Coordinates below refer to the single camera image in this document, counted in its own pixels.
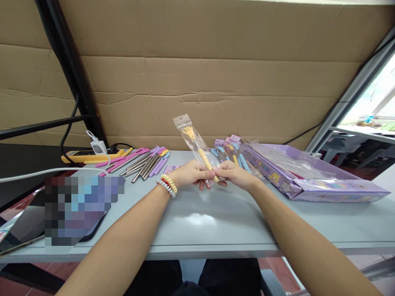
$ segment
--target forearm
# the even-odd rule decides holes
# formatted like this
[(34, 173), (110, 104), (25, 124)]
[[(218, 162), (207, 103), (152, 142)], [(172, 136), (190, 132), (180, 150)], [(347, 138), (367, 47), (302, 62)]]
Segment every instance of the forearm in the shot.
[(288, 208), (263, 183), (249, 191), (296, 275), (311, 295), (381, 295), (323, 235)]
[(154, 187), (103, 234), (57, 295), (123, 295), (146, 257), (169, 199), (166, 189)]

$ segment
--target hand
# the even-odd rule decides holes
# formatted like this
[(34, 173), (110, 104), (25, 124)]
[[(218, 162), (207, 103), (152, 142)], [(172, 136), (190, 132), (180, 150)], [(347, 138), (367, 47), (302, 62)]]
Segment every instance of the hand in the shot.
[(211, 188), (211, 186), (204, 181), (214, 178), (215, 173), (213, 171), (208, 171), (203, 163), (197, 160), (191, 160), (178, 169), (172, 171), (168, 176), (177, 188), (189, 184), (199, 184), (199, 189), (203, 190), (204, 185), (206, 185), (207, 189)]
[(234, 162), (226, 160), (220, 164), (221, 168), (214, 167), (213, 171), (218, 177), (227, 178), (230, 182), (239, 186), (241, 189), (246, 191), (250, 190), (251, 187), (259, 181), (258, 178), (251, 175), (246, 170), (239, 167)]

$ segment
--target finger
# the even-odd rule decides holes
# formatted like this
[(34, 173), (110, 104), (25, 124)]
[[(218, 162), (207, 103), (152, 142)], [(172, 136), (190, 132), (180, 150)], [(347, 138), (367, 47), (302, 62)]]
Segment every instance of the finger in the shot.
[(196, 161), (195, 168), (197, 168), (199, 171), (206, 171), (207, 170), (206, 166), (199, 161)]
[(200, 179), (199, 180), (199, 190), (203, 191), (203, 189), (204, 189), (204, 181)]
[(220, 185), (222, 187), (225, 187), (225, 188), (228, 187), (228, 184), (226, 182), (223, 182), (223, 181), (218, 182), (218, 185)]
[(215, 173), (213, 171), (198, 171), (196, 174), (197, 179), (212, 179), (214, 178)]
[(224, 162), (222, 162), (222, 163), (220, 164), (220, 167), (221, 167), (222, 169), (225, 169), (225, 170), (227, 170), (227, 169), (233, 169), (235, 166), (236, 166), (236, 164), (235, 164), (234, 162), (230, 161), (230, 160), (226, 160), (226, 161), (224, 161)]
[(215, 174), (216, 174), (218, 177), (225, 177), (225, 178), (230, 179), (231, 176), (232, 176), (232, 174), (233, 174), (232, 171), (234, 171), (234, 170), (232, 170), (232, 169), (220, 169), (220, 168), (218, 168), (218, 167), (214, 167), (214, 168), (213, 168), (213, 171), (215, 172)]
[(211, 183), (210, 183), (210, 182), (204, 182), (204, 184), (206, 185), (206, 188), (207, 188), (208, 190), (211, 189)]

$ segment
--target cardboard wall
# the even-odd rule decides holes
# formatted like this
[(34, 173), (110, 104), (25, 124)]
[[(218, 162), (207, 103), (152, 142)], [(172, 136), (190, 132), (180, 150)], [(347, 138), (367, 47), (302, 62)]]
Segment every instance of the cardboard wall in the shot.
[[(0, 1), (0, 129), (70, 117), (75, 101), (33, 0)], [(57, 146), (66, 126), (0, 143)], [(83, 122), (66, 146), (89, 146)]]
[[(283, 143), (318, 124), (394, 25), (391, 6), (61, 0), (108, 140)], [(315, 131), (293, 142), (304, 149)]]

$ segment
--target bracelet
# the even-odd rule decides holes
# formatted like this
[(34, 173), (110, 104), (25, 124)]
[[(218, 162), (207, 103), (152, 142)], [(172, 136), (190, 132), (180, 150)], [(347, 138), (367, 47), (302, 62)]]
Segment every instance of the bracelet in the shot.
[(170, 184), (170, 186), (172, 187), (174, 193), (177, 193), (177, 187), (176, 187), (176, 185), (174, 185), (173, 181), (169, 178), (168, 175), (163, 174), (161, 176), (161, 179), (167, 181)]
[(164, 182), (164, 180), (162, 180), (162, 179), (156, 179), (156, 183), (159, 184), (159, 185), (162, 185), (162, 186), (167, 190), (167, 192), (170, 193), (170, 195), (172, 196), (172, 198), (175, 198), (175, 197), (176, 197), (176, 194), (174, 193), (173, 189), (172, 189), (169, 185), (167, 185), (167, 184)]

